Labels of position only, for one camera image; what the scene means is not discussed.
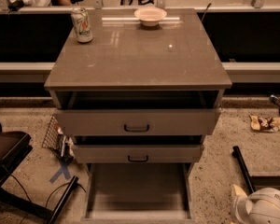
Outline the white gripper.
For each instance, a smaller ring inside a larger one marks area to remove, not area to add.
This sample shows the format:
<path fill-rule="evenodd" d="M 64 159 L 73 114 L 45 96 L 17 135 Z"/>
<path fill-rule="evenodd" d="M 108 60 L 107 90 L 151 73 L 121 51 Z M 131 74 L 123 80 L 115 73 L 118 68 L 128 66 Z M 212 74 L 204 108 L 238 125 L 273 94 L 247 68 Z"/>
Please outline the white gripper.
<path fill-rule="evenodd" d="M 246 211 L 247 195 L 245 191 L 235 185 L 231 185 L 231 224 L 248 224 L 248 213 Z"/>

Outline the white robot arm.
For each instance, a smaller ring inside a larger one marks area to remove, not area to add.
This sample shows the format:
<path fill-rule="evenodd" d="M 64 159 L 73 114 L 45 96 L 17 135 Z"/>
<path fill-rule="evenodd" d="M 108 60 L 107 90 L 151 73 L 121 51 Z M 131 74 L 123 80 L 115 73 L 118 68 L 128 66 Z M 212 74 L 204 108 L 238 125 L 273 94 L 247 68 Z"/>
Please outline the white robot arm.
<path fill-rule="evenodd" d="M 249 195 L 231 187 L 231 224 L 280 224 L 280 190 L 259 189 Z"/>

